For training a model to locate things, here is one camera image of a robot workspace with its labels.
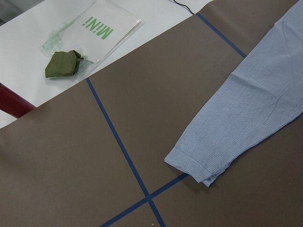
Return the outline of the blue striped button shirt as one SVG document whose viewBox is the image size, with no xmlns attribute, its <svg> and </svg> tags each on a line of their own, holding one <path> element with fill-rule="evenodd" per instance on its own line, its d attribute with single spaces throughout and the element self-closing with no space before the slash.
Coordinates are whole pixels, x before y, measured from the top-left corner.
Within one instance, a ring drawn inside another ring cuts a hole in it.
<svg viewBox="0 0 303 227">
<path fill-rule="evenodd" d="M 303 3 L 294 4 L 207 101 L 164 161 L 210 186 L 303 112 Z"/>
</svg>

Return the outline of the clear plastic MINI bag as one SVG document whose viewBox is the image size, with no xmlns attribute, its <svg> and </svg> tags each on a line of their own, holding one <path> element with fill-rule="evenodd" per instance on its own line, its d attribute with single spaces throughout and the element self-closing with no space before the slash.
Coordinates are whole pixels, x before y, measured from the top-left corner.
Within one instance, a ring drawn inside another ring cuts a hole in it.
<svg viewBox="0 0 303 227">
<path fill-rule="evenodd" d="M 141 18 L 113 1 L 96 0 L 54 31 L 42 48 L 50 59 L 55 52 L 80 53 L 84 60 L 73 76 L 85 78 L 143 24 Z"/>
</svg>

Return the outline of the green folded cloth pouch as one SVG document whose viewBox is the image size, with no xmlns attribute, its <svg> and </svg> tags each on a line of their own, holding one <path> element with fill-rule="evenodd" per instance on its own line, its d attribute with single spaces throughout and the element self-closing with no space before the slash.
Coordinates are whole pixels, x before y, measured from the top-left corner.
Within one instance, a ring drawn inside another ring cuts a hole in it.
<svg viewBox="0 0 303 227">
<path fill-rule="evenodd" d="M 84 58 L 75 50 L 69 52 L 55 52 L 45 68 L 45 77 L 71 77 L 79 68 Z"/>
</svg>

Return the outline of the dark red cylinder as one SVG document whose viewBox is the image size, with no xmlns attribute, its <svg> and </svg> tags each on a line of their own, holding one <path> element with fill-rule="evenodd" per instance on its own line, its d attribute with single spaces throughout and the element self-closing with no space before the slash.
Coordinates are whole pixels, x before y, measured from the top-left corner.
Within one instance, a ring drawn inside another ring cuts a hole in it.
<svg viewBox="0 0 303 227">
<path fill-rule="evenodd" d="M 7 114 L 20 118 L 36 107 L 10 90 L 8 87 L 0 84 L 0 109 Z"/>
</svg>

